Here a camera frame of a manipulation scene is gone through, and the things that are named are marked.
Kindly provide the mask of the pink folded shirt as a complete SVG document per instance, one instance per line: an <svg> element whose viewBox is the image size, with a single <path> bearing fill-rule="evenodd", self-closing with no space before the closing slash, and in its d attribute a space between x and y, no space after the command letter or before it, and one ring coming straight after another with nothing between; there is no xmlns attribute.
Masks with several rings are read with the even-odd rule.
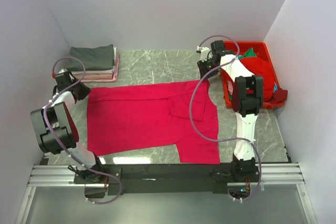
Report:
<svg viewBox="0 0 336 224"><path fill-rule="evenodd" d="M86 72L82 82L115 82L118 77L119 53L109 49L71 48L69 54L81 60Z"/></svg>

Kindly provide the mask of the crimson t shirt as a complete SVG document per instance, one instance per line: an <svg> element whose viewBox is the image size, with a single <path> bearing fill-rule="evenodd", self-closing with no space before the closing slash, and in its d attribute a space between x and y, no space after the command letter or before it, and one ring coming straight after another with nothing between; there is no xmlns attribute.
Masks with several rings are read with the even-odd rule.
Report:
<svg viewBox="0 0 336 224"><path fill-rule="evenodd" d="M89 94L88 149L107 155L175 145L182 163L219 164L208 81L98 87Z"/></svg>

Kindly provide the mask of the pink garment in bin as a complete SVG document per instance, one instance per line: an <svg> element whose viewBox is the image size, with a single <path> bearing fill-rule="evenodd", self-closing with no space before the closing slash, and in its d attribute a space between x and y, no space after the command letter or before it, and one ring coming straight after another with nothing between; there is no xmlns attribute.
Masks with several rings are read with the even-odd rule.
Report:
<svg viewBox="0 0 336 224"><path fill-rule="evenodd" d="M233 90L234 90L234 85L230 80L226 81L227 83L227 90L228 90L228 94L232 95L233 94Z"/></svg>

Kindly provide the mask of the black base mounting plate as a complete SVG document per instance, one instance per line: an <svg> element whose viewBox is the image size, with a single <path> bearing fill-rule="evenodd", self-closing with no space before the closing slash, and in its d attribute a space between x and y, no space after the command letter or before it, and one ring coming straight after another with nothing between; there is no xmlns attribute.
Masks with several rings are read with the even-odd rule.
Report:
<svg viewBox="0 0 336 224"><path fill-rule="evenodd" d="M228 194L230 183L249 185L260 180L254 161L209 164L122 164L101 165L101 173L68 166L75 174L74 184L85 186L85 196L153 193Z"/></svg>

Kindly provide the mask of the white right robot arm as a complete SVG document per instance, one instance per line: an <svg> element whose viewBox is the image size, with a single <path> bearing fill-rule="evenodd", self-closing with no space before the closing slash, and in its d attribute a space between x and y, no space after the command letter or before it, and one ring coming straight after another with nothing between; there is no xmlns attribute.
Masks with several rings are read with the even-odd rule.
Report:
<svg viewBox="0 0 336 224"><path fill-rule="evenodd" d="M197 62L201 80L222 70L234 81L232 109L237 119L237 136L230 169L232 179L241 182L258 175L254 141L256 121L264 101L262 76L250 72L238 59L239 53L227 50L221 40L212 42L210 48L200 44L196 52L201 55Z"/></svg>

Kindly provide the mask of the red plastic bin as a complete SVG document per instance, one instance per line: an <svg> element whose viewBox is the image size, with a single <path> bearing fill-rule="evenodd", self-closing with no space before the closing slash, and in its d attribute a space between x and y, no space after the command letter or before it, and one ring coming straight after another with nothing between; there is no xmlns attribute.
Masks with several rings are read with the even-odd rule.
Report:
<svg viewBox="0 0 336 224"><path fill-rule="evenodd" d="M272 68L272 72L274 75L274 79L275 79L275 84L274 84L274 92L276 90L278 90L280 87L280 84L278 82L278 78L276 76L276 72L274 70L267 46L265 43L263 42L255 42L255 41L239 41L238 45L240 47L240 55L239 57L242 59L242 55L249 49L249 48L253 48L254 52L256 53L257 57L270 63L271 68ZM276 108L279 108L281 106L284 106L286 102L283 103L270 103L268 102L264 102L263 103L263 109L267 109L267 110L274 110Z"/></svg>

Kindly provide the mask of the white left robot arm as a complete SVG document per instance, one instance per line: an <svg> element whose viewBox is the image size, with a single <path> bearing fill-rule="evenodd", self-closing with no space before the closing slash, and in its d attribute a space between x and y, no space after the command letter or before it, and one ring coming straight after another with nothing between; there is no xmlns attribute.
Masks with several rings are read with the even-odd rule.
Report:
<svg viewBox="0 0 336 224"><path fill-rule="evenodd" d="M50 106L30 113L39 148L43 153L68 155L76 163L76 168L70 167L70 170L84 180L99 183L104 179L105 170L97 155L79 142L79 134L70 115L70 109L86 98L91 90L66 69L54 74L54 78L57 84L49 101Z"/></svg>

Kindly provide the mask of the red t shirt in bin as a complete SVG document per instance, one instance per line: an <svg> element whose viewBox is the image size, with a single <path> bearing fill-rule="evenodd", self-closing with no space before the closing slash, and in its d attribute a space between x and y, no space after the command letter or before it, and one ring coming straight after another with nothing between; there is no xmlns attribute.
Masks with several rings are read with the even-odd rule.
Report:
<svg viewBox="0 0 336 224"><path fill-rule="evenodd" d="M262 76L264 102L271 100L274 92L275 79L270 63L258 57L248 57L240 60L235 59L232 63L223 66L222 69L228 74L231 81L235 81L235 78L239 76Z"/></svg>

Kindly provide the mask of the aluminium frame rail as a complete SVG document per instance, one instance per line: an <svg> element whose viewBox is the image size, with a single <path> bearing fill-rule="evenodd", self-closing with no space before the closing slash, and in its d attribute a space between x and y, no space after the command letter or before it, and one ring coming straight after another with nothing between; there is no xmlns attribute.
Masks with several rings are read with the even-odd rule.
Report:
<svg viewBox="0 0 336 224"><path fill-rule="evenodd" d="M261 183L263 185L301 185L305 183L300 166L297 163L263 163L261 169ZM35 165L27 186L75 186L74 179L74 173L66 165Z"/></svg>

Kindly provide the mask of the maroon garment on bin edge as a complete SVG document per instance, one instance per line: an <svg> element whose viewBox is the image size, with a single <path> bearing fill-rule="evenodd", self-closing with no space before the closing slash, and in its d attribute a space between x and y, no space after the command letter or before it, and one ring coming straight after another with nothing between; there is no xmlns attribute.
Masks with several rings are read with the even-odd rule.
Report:
<svg viewBox="0 0 336 224"><path fill-rule="evenodd" d="M279 88L278 90L276 90L271 99L269 100L270 103L283 103L287 100L288 97L288 91Z"/></svg>

